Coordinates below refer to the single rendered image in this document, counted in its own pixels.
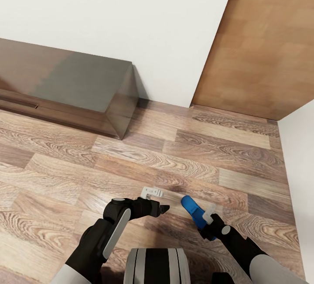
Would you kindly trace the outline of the robot trunk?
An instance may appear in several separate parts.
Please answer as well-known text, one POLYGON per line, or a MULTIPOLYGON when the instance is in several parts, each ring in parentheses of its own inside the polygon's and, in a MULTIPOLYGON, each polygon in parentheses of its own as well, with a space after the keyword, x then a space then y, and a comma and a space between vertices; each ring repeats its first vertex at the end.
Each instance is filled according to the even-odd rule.
POLYGON ((191 284, 182 248, 132 248, 123 284, 191 284))

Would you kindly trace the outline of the sandal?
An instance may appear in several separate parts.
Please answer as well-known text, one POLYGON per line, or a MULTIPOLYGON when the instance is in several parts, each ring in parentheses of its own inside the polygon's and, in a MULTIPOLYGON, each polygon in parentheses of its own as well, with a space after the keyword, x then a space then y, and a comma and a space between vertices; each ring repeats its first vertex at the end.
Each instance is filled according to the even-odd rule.
POLYGON ((186 195, 182 198, 181 204, 183 207, 191 214, 193 221, 196 223, 197 227, 202 230, 207 224, 206 220, 202 218, 205 213, 194 201, 193 199, 186 195))

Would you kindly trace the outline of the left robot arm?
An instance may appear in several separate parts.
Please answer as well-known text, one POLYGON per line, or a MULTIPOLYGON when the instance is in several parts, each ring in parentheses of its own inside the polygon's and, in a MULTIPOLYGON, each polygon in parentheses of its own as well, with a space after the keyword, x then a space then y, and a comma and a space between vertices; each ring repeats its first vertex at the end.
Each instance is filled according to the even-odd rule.
POLYGON ((144 187, 137 200, 112 198, 104 209, 103 218, 83 233, 79 245, 50 284, 94 284, 129 220, 158 217, 170 209, 170 205, 160 205, 150 196, 163 198, 164 193, 157 188, 144 187))

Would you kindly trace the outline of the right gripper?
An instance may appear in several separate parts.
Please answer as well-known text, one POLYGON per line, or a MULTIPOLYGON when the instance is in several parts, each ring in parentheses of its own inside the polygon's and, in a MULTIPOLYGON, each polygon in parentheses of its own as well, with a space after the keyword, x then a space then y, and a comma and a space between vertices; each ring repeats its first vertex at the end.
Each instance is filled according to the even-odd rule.
POLYGON ((198 229, 202 238, 203 239, 207 238, 209 241, 212 241, 214 238, 217 238, 215 235, 215 227, 218 224, 225 225, 224 221, 221 219, 221 217, 219 217, 218 214, 213 214, 211 218, 213 219, 213 222, 210 225, 206 224, 202 230, 198 229))

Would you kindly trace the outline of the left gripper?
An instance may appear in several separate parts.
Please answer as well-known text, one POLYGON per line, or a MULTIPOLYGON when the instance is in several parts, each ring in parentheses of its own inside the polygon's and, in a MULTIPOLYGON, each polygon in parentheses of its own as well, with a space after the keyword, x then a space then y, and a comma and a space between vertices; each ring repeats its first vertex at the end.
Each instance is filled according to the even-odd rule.
POLYGON ((149 200, 138 197, 137 201, 141 205, 141 213, 138 218, 144 216, 158 217, 160 214, 164 214, 170 209, 170 205, 160 205, 160 202, 151 199, 149 200))

